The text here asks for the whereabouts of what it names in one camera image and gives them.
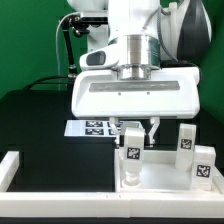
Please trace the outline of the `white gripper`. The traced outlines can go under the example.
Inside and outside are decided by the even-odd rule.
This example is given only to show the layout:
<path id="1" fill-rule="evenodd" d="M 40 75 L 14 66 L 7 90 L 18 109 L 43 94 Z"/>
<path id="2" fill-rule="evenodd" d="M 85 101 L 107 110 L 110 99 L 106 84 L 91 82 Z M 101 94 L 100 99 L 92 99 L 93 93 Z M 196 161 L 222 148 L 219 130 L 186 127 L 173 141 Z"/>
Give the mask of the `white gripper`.
<path id="1" fill-rule="evenodd" d="M 148 138 L 153 147 L 160 118 L 191 119 L 199 112 L 198 67 L 162 68 L 152 71 L 146 80 L 120 80 L 112 68 L 114 57 L 104 66 L 90 66 L 87 60 L 94 55 L 91 52 L 80 57 L 82 72 L 74 84 L 71 109 L 79 119 L 109 118 L 117 147 L 122 142 L 119 118 L 150 118 Z"/>

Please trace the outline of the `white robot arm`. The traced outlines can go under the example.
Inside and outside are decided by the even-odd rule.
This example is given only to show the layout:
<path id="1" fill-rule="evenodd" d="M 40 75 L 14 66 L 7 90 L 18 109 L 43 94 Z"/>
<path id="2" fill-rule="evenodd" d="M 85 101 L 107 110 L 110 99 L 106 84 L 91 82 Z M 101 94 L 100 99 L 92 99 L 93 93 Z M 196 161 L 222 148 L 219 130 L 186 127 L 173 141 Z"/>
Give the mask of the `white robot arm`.
<path id="1" fill-rule="evenodd" d="M 80 118 L 148 119 L 150 142 L 163 118 L 193 118 L 199 111 L 200 70 L 188 62 L 211 42 L 202 0 L 67 0 L 74 23 L 89 29 L 88 52 L 72 95 Z"/>

